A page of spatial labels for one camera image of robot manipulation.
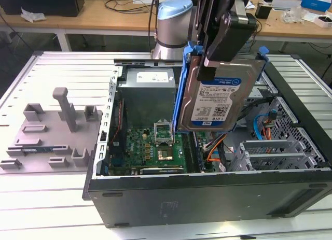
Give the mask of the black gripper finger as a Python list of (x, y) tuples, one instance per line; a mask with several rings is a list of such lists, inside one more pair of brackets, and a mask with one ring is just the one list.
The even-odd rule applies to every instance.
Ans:
[(221, 47), (220, 45), (214, 51), (212, 56), (206, 56), (204, 52), (201, 54), (199, 70), (197, 73), (197, 79), (200, 81), (211, 81), (215, 77), (216, 65), (212, 65), (213, 62), (225, 62), (221, 61)]
[(220, 27), (222, 28), (221, 61), (230, 62), (255, 32), (257, 20), (250, 13), (246, 13), (246, 16), (248, 21), (243, 24), (236, 13), (227, 13), (227, 23)]

